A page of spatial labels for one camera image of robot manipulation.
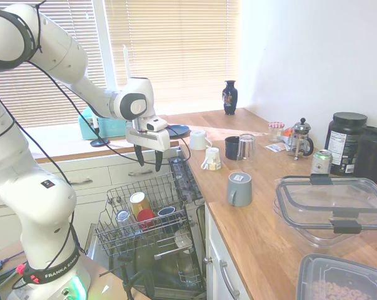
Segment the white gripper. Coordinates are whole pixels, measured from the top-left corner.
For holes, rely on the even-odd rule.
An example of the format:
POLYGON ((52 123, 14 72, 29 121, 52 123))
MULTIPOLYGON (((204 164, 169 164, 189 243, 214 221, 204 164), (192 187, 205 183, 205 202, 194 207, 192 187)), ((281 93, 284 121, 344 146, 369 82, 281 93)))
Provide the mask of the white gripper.
POLYGON ((166 129, 158 132, 139 132, 133 128, 133 122, 126 123, 126 140, 134 144, 134 152, 140 166, 144 166, 142 147, 155 150, 155 170, 159 172, 163 163, 163 152, 171 147, 169 133, 166 129))

